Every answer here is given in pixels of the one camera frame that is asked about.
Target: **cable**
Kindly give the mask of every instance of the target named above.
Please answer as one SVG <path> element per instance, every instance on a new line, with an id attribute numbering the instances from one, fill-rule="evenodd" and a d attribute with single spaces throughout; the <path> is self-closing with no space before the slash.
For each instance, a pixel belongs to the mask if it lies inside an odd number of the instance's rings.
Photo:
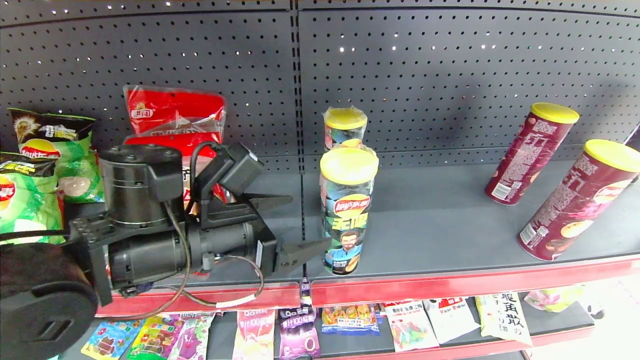
<path id="1" fill-rule="evenodd" d="M 218 309 L 224 309 L 226 307 L 238 306 L 238 305 L 241 305 L 241 304 L 245 304 L 245 303 L 247 303 L 249 301 L 255 300 L 262 293 L 262 291 L 264 289 L 264 274 L 262 274 L 262 271 L 260 270 L 260 267 L 255 262 L 253 262 L 252 260 L 244 258 L 242 256 L 223 255 L 223 256 L 220 257 L 220 259 L 224 259 L 224 258 L 239 259 L 239 260 L 243 260 L 243 261 L 246 261 L 249 264 L 251 264 L 251 266 L 255 269 L 255 273 L 260 278 L 260 285 L 258 286 L 258 289 L 255 291 L 255 293 L 253 293 L 251 295 L 248 295 L 248 296 L 245 296 L 245 297 L 241 297 L 239 299 L 235 299 L 235 300 L 221 301 L 221 302 L 210 302 L 210 301 L 203 300 L 203 299 L 193 295 L 192 293 L 186 291 L 185 289 L 178 289 L 178 288 L 170 286 L 170 285 L 157 285 L 157 287 L 159 287 L 159 288 L 169 288 L 169 289 L 181 292 L 184 296 L 188 297 L 193 302 L 196 302 L 196 303 L 198 303 L 200 305 L 203 305 L 203 306 L 217 307 Z"/>
<path id="2" fill-rule="evenodd" d="M 173 294 L 171 299 L 165 302 L 162 306 L 158 307 L 155 310 L 149 311 L 148 313 L 131 315 L 131 316 L 109 316 L 105 318 L 100 318 L 100 320 L 124 322 L 124 321 L 133 321 L 133 320 L 142 320 L 142 319 L 150 318 L 151 316 L 158 315 L 159 313 L 162 313 L 164 310 L 166 310 L 167 307 L 170 307 L 178 299 L 180 294 L 184 291 L 184 288 L 187 286 L 187 279 L 189 277 L 189 273 L 191 272 L 191 249 L 187 244 L 187 237 L 184 234 L 184 231 L 182 231 L 182 228 L 180 227 L 178 220 L 175 218 L 175 214 L 173 214 L 173 211 L 171 209 L 171 203 L 168 201 L 165 201 L 164 208 L 166 209 L 166 212 L 169 215 L 169 219 L 171 220 L 173 227 L 175 227 L 175 230 L 178 232 L 178 238 L 180 239 L 180 244 L 182 245 L 182 250 L 184 251 L 185 257 L 187 260 L 187 264 L 184 267 L 184 270 L 185 270 L 184 278 L 182 279 L 180 286 L 176 289 L 177 291 L 175 292 L 175 294 Z"/>
<path id="3" fill-rule="evenodd" d="M 14 240 L 14 239 L 20 239 L 20 238 L 30 238 L 32 236 L 63 236 L 68 238 L 69 232 L 66 230 L 18 231 L 17 233 L 0 234 L 0 241 Z"/>
<path id="4" fill-rule="evenodd" d="M 216 152 L 222 150 L 223 148 L 223 146 L 218 144 L 217 142 L 202 142 L 198 144 L 198 146 L 196 146 L 196 148 L 191 153 L 191 159 L 189 160 L 189 189 L 193 190 L 193 185 L 195 184 L 195 181 L 196 181 L 196 163 L 198 162 L 198 156 L 200 155 L 200 152 L 202 151 L 202 149 L 204 149 L 207 146 L 210 146 Z M 187 208 L 186 208 L 187 214 L 191 213 L 191 208 L 193 207 L 194 203 L 195 201 L 193 200 L 193 195 L 191 195 L 191 198 L 187 203 Z"/>

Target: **lay's chip bag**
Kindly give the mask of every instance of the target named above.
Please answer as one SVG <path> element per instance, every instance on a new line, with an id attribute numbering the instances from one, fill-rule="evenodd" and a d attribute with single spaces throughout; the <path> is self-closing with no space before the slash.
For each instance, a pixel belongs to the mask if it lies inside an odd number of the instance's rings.
<path id="1" fill-rule="evenodd" d="M 0 233 L 62 230 L 55 159 L 0 152 Z M 13 243 L 63 243 L 61 236 L 32 236 Z"/>
<path id="2" fill-rule="evenodd" d="M 95 119 L 38 114 L 10 108 L 20 153 L 30 158 L 57 159 L 56 175 L 65 201 L 103 202 L 104 187 L 91 150 Z"/>

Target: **maroon chip canister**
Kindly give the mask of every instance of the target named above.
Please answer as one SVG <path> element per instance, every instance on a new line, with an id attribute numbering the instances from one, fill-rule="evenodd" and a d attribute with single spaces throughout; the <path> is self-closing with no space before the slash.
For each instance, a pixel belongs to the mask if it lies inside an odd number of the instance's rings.
<path id="1" fill-rule="evenodd" d="M 566 106 L 533 104 L 520 133 L 484 189 L 487 196 L 500 204 L 515 205 L 579 118 Z"/>
<path id="2" fill-rule="evenodd" d="M 638 172 L 640 152 L 608 140 L 587 141 L 562 183 L 517 235 L 518 243 L 538 259 L 555 260 Z"/>

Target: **robotic arm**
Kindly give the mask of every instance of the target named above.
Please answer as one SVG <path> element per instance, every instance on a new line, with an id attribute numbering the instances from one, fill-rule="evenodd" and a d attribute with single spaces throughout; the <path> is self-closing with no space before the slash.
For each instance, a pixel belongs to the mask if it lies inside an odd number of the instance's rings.
<path id="1" fill-rule="evenodd" d="M 3 359 L 48 359 L 66 350 L 85 333 L 98 304 L 112 301 L 112 291 L 136 296 L 187 268 L 209 271 L 225 257 L 251 259 L 260 269 L 261 288 L 263 275 L 290 272 L 327 248 L 328 240 L 278 246 L 257 210 L 292 198 L 245 193 L 262 162 L 241 144 L 207 145 L 217 154 L 192 182 L 197 217 L 184 211 L 178 150 L 123 145 L 100 153 L 105 212 L 73 219 L 63 245 L 0 248 Z M 236 202 L 225 204 L 213 196 L 216 183 Z"/>

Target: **cartoon man illustration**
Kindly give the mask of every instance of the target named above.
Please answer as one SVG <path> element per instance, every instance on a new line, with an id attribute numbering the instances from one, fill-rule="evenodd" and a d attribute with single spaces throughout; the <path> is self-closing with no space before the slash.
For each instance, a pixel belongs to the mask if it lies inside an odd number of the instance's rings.
<path id="1" fill-rule="evenodd" d="M 326 259 L 328 261 L 342 261 L 349 260 L 358 255 L 362 248 L 361 245 L 356 245 L 358 243 L 358 237 L 358 232 L 353 230 L 340 234 L 340 244 L 342 247 L 329 250 L 326 254 Z"/>

